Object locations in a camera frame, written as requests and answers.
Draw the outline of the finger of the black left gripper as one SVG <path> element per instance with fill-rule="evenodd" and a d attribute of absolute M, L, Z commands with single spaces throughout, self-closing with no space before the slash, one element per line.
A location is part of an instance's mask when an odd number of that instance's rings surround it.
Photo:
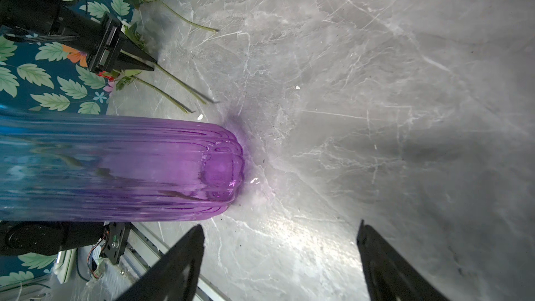
<path fill-rule="evenodd" d="M 154 59 L 150 54 L 146 53 L 128 38 L 121 39 L 121 56 L 129 56 L 148 65 L 156 65 L 157 63 L 156 59 Z"/>
<path fill-rule="evenodd" d="M 154 71 L 152 66 L 129 56 L 118 57 L 116 60 L 116 69 L 118 71 Z"/>

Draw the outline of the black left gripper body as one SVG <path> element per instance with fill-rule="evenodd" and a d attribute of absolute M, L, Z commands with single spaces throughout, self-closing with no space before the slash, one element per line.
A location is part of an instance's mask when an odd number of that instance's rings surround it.
<path fill-rule="evenodd" d="M 122 71 L 125 69 L 121 47 L 124 37 L 122 23 L 110 13 L 104 14 L 101 22 L 91 20 L 89 39 L 89 70 L 93 73 Z"/>

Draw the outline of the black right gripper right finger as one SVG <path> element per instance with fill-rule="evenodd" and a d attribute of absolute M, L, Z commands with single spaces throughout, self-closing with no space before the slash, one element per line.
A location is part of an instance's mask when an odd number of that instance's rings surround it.
<path fill-rule="evenodd" d="M 448 301 L 365 221 L 360 223 L 356 244 L 371 300 Z"/>

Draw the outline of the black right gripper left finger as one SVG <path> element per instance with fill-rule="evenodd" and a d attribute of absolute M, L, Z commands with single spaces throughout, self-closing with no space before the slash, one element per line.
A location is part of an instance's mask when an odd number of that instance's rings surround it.
<path fill-rule="evenodd" d="M 202 226 L 192 227 L 117 301 L 192 301 L 199 281 L 204 242 Z"/>

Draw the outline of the purple ribbed glass vase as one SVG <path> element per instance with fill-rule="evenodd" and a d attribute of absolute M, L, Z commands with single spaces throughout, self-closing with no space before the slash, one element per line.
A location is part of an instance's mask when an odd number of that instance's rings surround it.
<path fill-rule="evenodd" d="M 243 179 L 242 146 L 219 125 L 1 110 L 3 220 L 206 220 Z"/>

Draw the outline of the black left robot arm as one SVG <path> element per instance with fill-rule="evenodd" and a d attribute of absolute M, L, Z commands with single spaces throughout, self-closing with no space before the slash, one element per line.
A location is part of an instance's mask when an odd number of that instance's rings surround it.
<path fill-rule="evenodd" d="M 89 71 L 153 71 L 157 61 L 122 31 L 109 12 L 99 21 L 72 10 L 86 0 L 1 0 L 1 26 L 14 43 L 61 43 L 86 54 Z"/>

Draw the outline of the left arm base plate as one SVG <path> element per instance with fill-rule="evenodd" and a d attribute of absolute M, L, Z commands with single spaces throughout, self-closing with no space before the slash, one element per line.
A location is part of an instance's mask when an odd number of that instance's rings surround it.
<path fill-rule="evenodd" d="M 132 224 L 129 222 L 110 222 L 104 229 L 105 242 L 101 254 L 117 265 L 124 254 Z"/>

